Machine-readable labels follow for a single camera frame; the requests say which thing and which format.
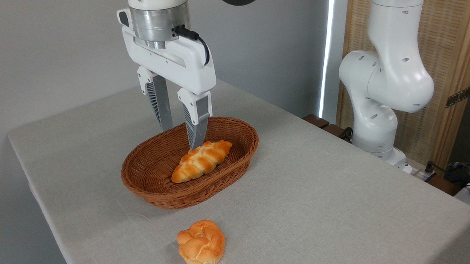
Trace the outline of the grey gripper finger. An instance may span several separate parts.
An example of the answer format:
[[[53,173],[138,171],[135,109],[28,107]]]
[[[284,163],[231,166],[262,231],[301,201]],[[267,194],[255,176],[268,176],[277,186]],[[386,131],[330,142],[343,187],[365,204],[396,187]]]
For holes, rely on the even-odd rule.
[[[166,79],[143,66],[137,70],[142,93],[146,95],[163,132],[173,128]]]
[[[181,88],[178,91],[178,99],[183,103],[190,150],[194,150],[204,143],[207,133],[208,119],[213,112],[211,93],[197,95]]]

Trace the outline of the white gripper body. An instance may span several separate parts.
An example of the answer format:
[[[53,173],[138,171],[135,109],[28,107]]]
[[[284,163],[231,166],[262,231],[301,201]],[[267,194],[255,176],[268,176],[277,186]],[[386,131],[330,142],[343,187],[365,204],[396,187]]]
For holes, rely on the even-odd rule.
[[[117,19],[132,61],[197,95],[216,86],[213,60],[205,64],[205,49],[200,42],[179,36],[165,42],[164,49],[154,49],[135,36],[129,9],[118,10]]]

